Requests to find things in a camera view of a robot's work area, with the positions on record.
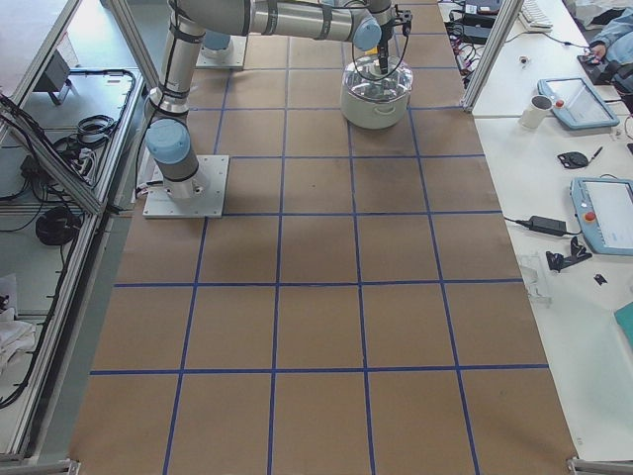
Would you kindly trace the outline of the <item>person's hand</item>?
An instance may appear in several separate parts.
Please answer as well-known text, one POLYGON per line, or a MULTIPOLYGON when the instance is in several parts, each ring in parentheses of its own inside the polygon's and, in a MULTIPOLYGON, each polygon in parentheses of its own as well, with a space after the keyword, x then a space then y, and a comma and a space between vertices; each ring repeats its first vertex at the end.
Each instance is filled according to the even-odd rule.
POLYGON ((605 44, 596 44, 590 48, 590 51, 597 61, 601 61, 606 55, 607 47, 605 44))

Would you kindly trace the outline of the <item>blue sleeved forearm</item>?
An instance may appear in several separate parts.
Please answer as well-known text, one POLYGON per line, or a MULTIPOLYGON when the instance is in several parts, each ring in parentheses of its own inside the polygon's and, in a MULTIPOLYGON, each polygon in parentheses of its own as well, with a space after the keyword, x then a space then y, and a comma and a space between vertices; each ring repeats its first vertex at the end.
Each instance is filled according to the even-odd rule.
POLYGON ((616 60, 621 64, 632 62, 632 8, 611 20, 591 41, 589 48, 596 44, 607 47, 604 59, 616 60))

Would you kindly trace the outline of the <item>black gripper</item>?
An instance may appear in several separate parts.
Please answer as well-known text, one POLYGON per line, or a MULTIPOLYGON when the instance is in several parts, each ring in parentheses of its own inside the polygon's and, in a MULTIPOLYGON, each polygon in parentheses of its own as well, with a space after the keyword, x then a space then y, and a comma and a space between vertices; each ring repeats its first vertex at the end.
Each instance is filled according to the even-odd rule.
POLYGON ((394 19, 378 19, 381 28, 381 38, 377 44, 380 73, 387 75, 389 71, 389 41, 393 37, 394 19))

